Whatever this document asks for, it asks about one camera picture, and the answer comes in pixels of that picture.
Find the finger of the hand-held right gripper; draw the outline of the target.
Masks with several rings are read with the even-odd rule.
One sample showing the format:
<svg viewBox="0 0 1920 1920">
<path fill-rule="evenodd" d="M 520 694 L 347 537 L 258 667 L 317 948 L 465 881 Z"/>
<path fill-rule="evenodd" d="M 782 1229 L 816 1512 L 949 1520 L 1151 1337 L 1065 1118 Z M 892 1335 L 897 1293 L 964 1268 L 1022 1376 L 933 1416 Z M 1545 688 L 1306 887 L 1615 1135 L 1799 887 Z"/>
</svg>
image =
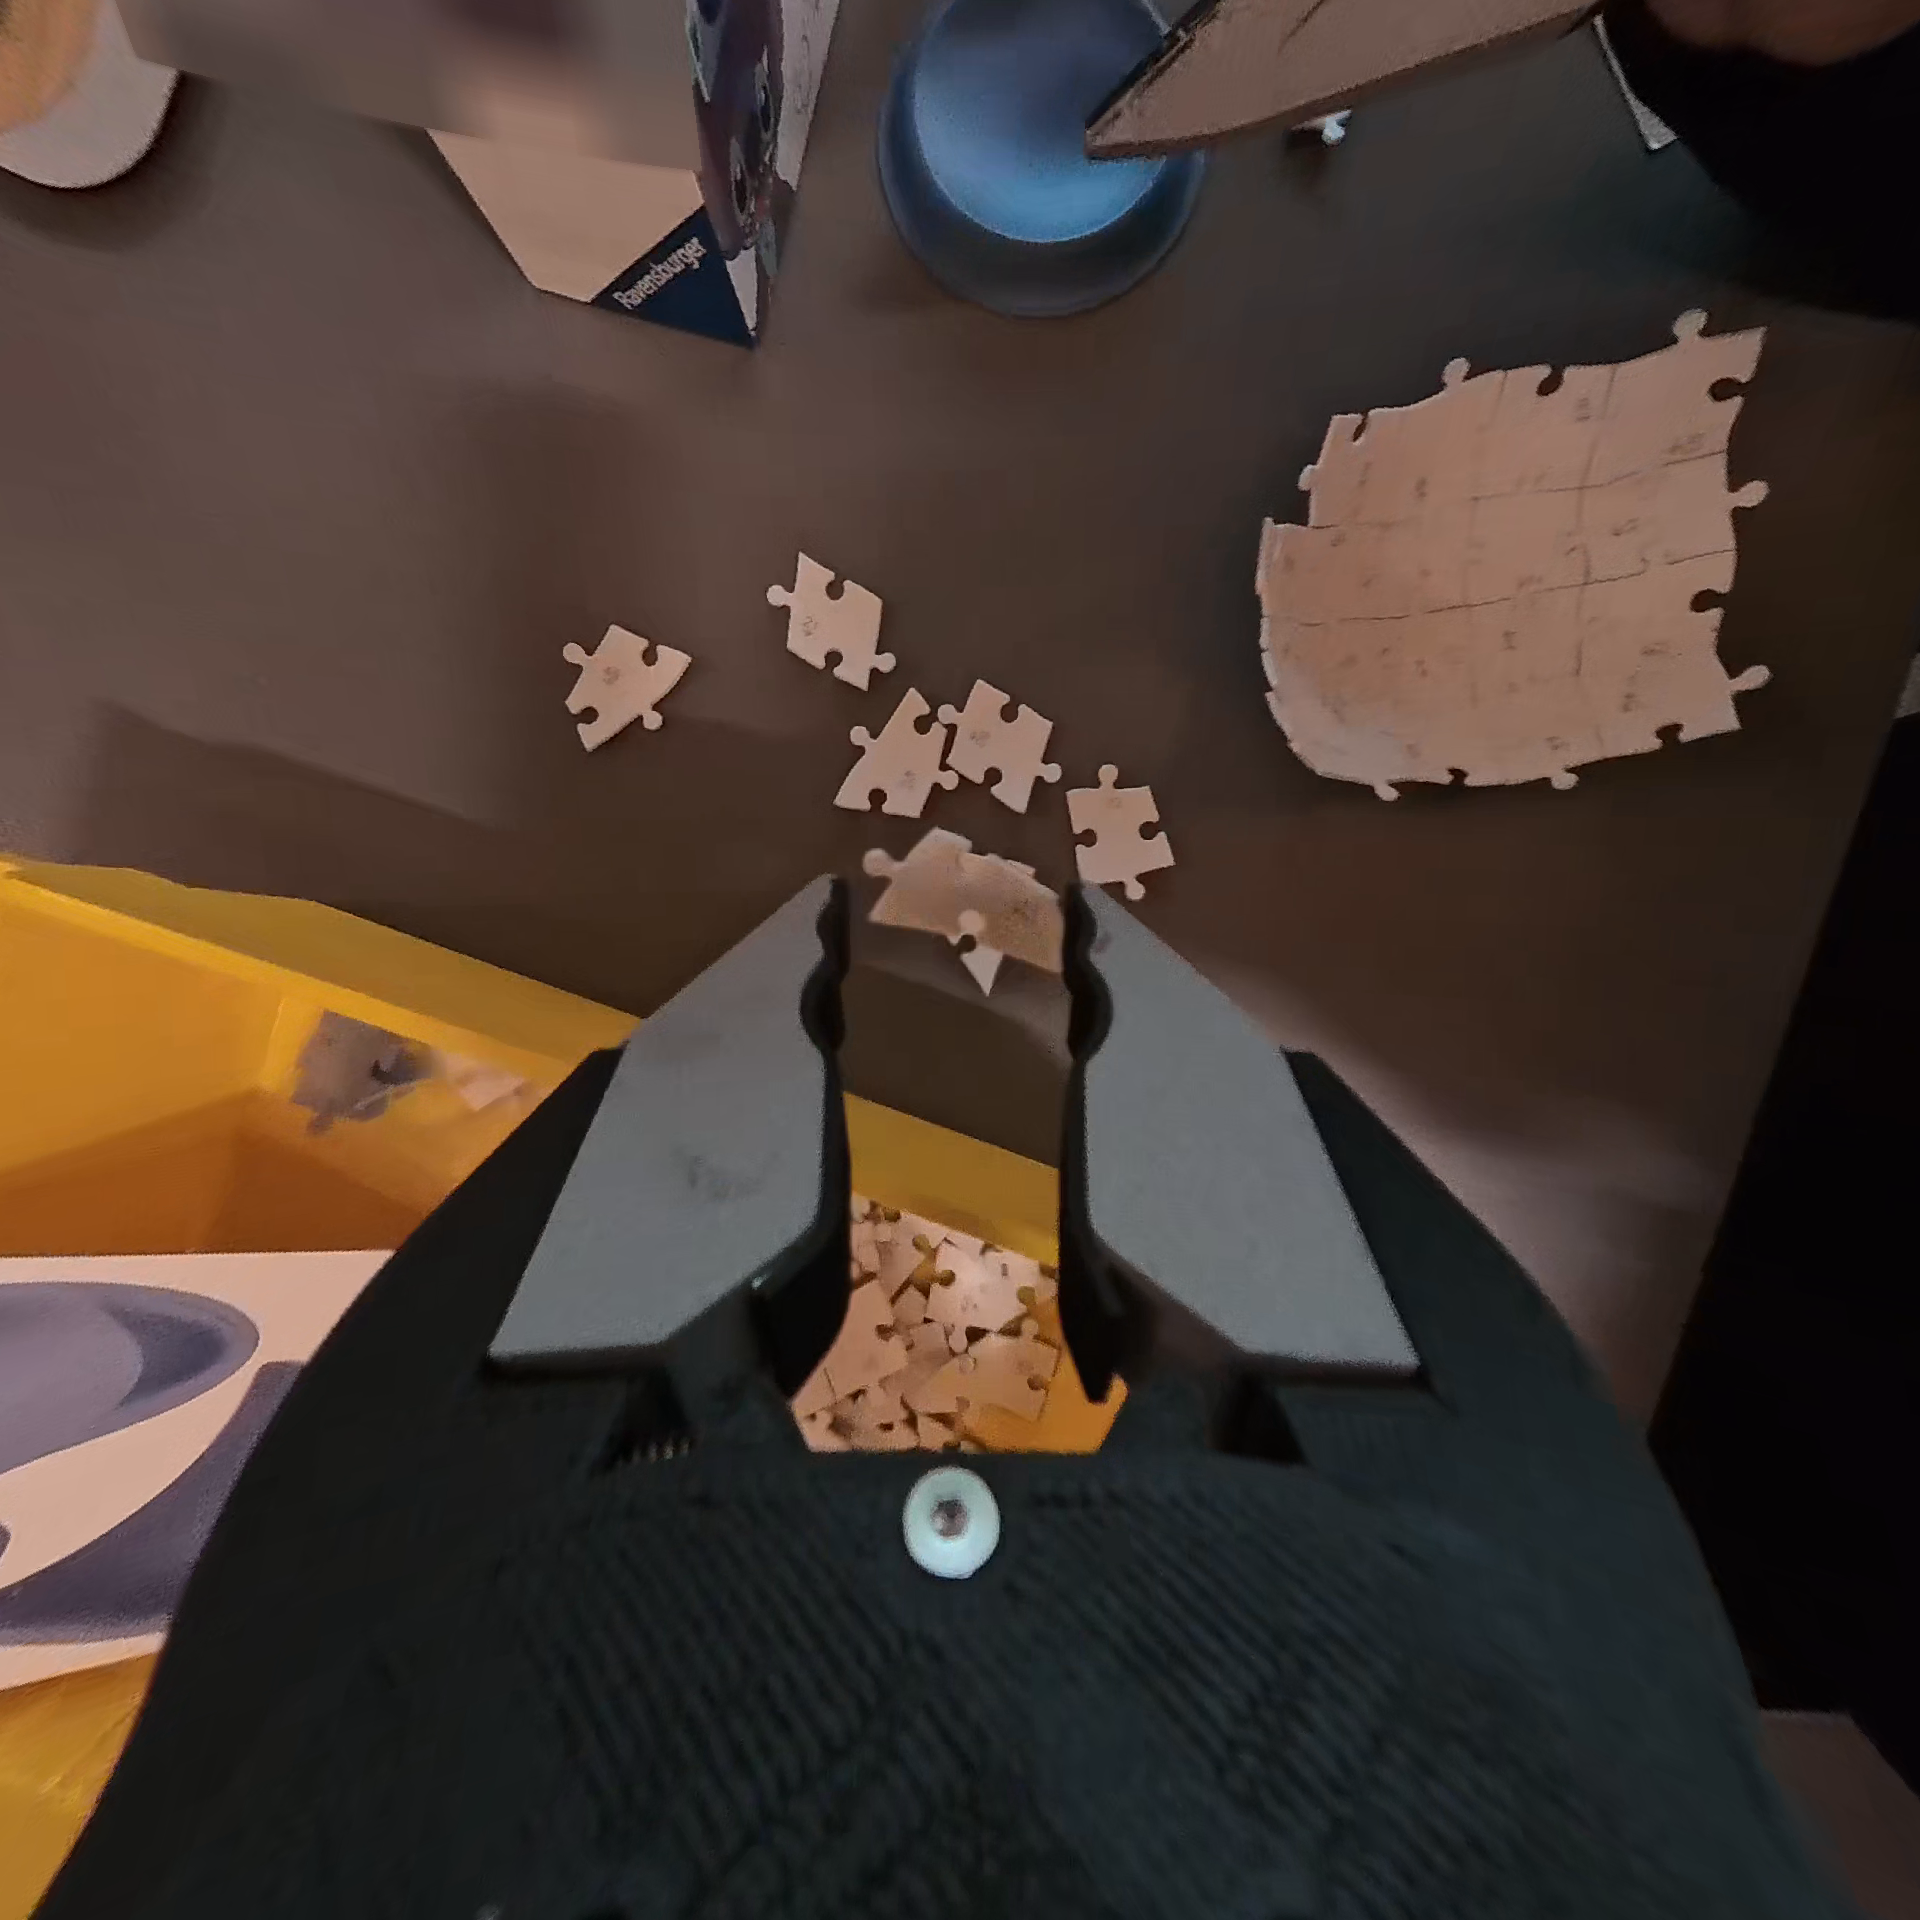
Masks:
<svg viewBox="0 0 1920 1920">
<path fill-rule="evenodd" d="M 1085 131 L 1093 159 L 1299 128 L 1420 75 L 1569 37 L 1596 4 L 1195 4 Z"/>
</svg>

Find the printed puzzle box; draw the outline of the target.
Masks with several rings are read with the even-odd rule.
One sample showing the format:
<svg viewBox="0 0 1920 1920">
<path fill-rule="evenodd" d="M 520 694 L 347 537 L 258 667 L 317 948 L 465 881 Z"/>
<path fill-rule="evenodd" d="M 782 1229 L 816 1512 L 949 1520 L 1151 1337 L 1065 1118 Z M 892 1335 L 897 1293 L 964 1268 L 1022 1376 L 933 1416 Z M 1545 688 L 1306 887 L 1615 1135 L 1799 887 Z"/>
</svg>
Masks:
<svg viewBox="0 0 1920 1920">
<path fill-rule="evenodd" d="M 520 273 L 755 350 L 838 4 L 439 4 L 432 139 Z"/>
</svg>

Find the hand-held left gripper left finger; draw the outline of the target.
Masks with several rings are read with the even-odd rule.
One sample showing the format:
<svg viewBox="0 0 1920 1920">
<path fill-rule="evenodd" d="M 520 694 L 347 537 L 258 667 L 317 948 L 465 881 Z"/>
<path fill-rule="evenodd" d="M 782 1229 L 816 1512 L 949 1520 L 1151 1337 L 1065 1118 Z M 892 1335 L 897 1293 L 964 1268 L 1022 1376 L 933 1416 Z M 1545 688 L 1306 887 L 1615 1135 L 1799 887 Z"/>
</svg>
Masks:
<svg viewBox="0 0 1920 1920">
<path fill-rule="evenodd" d="M 619 1047 L 489 1358 L 809 1379 L 845 1323 L 845 881 L 808 881 Z"/>
</svg>

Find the white card with blue shapes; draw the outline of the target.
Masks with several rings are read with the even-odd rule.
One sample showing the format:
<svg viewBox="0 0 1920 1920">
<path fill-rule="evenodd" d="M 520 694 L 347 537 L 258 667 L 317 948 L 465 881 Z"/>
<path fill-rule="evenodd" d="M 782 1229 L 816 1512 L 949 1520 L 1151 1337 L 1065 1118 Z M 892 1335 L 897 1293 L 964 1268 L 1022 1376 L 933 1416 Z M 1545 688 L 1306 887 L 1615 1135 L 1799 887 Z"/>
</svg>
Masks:
<svg viewBox="0 0 1920 1920">
<path fill-rule="evenodd" d="M 247 1453 L 385 1261 L 2 1261 L 8 1692 L 164 1647 Z"/>
</svg>

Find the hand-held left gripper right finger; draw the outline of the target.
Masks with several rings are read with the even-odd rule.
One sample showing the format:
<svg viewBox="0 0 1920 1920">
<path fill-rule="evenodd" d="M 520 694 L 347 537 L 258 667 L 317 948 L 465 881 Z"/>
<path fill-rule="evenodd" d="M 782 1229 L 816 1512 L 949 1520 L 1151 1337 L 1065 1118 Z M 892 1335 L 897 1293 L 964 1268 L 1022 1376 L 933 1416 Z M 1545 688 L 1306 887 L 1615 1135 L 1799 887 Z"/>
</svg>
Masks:
<svg viewBox="0 0 1920 1920">
<path fill-rule="evenodd" d="M 1283 1056 L 1116 898 L 1065 904 L 1060 1333 L 1078 1381 L 1404 1384 L 1416 1348 Z"/>
</svg>

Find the yellow plastic bin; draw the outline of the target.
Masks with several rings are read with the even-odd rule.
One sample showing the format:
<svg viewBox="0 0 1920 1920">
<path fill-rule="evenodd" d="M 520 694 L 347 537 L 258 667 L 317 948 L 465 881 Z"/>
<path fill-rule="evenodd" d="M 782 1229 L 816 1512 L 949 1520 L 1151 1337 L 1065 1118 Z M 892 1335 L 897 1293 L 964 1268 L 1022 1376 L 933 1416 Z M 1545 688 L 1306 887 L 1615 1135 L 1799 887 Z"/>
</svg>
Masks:
<svg viewBox="0 0 1920 1920">
<path fill-rule="evenodd" d="M 311 1135 L 289 1093 L 322 1011 L 536 1090 L 466 1114 L 428 1088 Z M 634 1023 L 315 901 L 8 854 L 2 1261 L 395 1250 Z M 2 1915 L 83 1836 L 156 1653 L 2 1692 Z"/>
</svg>

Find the blue plastic puzzle stand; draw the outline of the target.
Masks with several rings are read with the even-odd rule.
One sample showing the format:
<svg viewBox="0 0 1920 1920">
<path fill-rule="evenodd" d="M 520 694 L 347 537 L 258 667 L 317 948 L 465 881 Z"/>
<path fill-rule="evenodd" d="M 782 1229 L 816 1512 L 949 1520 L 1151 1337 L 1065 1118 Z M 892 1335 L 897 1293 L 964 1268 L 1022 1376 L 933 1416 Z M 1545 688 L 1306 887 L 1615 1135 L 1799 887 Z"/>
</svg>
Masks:
<svg viewBox="0 0 1920 1920">
<path fill-rule="evenodd" d="M 933 4 L 878 114 L 900 245 L 955 298 L 1057 319 L 1180 245 L 1203 152 L 1093 159 L 1097 107 L 1161 45 L 1157 4 Z"/>
</svg>

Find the slate blue puzzle piece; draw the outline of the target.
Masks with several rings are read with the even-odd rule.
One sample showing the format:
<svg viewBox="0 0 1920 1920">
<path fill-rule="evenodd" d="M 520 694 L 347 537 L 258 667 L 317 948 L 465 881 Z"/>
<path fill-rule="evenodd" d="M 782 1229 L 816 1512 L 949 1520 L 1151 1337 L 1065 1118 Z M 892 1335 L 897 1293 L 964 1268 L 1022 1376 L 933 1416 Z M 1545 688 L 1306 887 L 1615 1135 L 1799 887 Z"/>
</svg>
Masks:
<svg viewBox="0 0 1920 1920">
<path fill-rule="evenodd" d="M 435 1074 L 435 1056 L 389 1029 L 322 1011 L 296 1056 L 291 1103 L 306 1133 L 373 1124 Z"/>
</svg>

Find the assembled white puzzle section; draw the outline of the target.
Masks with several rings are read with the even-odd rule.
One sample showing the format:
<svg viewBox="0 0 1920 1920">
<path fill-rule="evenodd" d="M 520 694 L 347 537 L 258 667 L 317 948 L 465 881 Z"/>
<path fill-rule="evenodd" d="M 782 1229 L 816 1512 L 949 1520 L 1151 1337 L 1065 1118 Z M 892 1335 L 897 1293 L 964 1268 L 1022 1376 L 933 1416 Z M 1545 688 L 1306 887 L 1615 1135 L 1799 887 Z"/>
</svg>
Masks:
<svg viewBox="0 0 1920 1920">
<path fill-rule="evenodd" d="M 1337 413 L 1302 519 L 1256 544 L 1263 703 L 1318 778 L 1570 789 L 1583 766 L 1740 732 L 1770 681 L 1717 651 L 1736 519 L 1731 434 L 1766 327 L 1600 364 L 1474 371 Z"/>
</svg>

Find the pile of white puzzle pieces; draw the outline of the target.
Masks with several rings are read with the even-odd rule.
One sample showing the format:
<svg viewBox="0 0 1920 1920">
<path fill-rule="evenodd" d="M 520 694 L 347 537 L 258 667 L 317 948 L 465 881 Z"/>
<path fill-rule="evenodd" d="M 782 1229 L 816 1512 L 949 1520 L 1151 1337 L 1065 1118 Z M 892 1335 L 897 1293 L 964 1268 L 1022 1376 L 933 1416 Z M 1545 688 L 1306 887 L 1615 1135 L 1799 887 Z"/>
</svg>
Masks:
<svg viewBox="0 0 1920 1920">
<path fill-rule="evenodd" d="M 790 1398 L 813 1453 L 981 1453 L 991 1416 L 1045 1416 L 1060 1342 L 1056 1274 L 918 1212 L 850 1200 L 845 1313 Z"/>
</svg>

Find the white jigsaw piece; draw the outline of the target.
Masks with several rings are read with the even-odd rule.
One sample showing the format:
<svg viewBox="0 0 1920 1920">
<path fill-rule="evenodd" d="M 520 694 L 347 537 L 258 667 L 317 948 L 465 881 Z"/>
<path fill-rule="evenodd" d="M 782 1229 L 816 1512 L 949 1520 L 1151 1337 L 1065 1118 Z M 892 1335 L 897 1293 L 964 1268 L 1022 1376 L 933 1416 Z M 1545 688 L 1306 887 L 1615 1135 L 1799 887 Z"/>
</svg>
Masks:
<svg viewBox="0 0 1920 1920">
<path fill-rule="evenodd" d="M 1060 893 L 1022 863 L 972 851 L 972 842 L 949 828 L 929 828 L 903 854 L 874 844 L 860 866 L 883 881 L 868 922 L 958 948 L 982 995 L 1006 960 L 1060 976 Z"/>
</svg>

